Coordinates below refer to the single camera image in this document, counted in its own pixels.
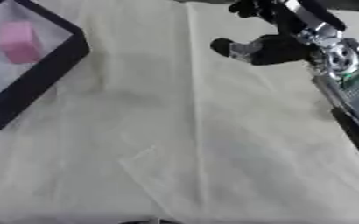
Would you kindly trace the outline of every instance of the pink foam block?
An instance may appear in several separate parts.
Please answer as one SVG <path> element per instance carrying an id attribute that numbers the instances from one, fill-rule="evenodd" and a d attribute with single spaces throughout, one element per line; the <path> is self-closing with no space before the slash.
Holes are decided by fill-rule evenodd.
<path id="1" fill-rule="evenodd" d="M 0 28 L 0 50 L 14 64 L 38 61 L 40 48 L 38 36 L 30 22 L 11 22 Z"/>

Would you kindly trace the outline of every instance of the white tablecloth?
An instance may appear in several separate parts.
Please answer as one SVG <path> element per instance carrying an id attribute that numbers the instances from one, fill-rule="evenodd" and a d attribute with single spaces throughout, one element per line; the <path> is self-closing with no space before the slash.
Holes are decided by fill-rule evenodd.
<path id="1" fill-rule="evenodd" d="M 39 2 L 93 52 L 0 132 L 0 217 L 359 221 L 359 153 L 304 64 L 209 50 L 273 27 L 224 4 Z"/>

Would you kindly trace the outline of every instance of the robotic hand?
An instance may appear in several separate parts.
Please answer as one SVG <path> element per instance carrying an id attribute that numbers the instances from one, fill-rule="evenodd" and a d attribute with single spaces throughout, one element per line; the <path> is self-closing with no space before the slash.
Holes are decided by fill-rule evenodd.
<path id="1" fill-rule="evenodd" d="M 359 42 L 344 38 L 346 25 L 314 0 L 239 0 L 229 7 L 241 18 L 260 17 L 278 28 L 249 44 L 218 38 L 211 48 L 255 66 L 305 60 L 313 83 L 359 149 Z"/>

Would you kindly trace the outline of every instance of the white cloth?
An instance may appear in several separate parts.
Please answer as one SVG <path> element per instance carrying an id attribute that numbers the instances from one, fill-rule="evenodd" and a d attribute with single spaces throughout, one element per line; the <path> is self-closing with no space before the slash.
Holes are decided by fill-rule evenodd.
<path id="1" fill-rule="evenodd" d="M 304 66 L 208 48 L 271 26 L 223 4 L 38 2 L 93 51 L 0 132 L 1 219 L 359 221 L 359 154 Z M 359 13 L 339 15 L 359 38 Z"/>

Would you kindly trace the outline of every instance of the black box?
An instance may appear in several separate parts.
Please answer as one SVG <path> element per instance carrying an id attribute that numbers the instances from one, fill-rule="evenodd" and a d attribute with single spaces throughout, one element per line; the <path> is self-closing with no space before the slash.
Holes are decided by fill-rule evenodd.
<path id="1" fill-rule="evenodd" d="M 89 54 L 81 28 L 30 0 L 0 0 L 0 25 L 19 20 L 32 21 L 45 54 L 14 65 L 0 51 L 0 130 Z"/>

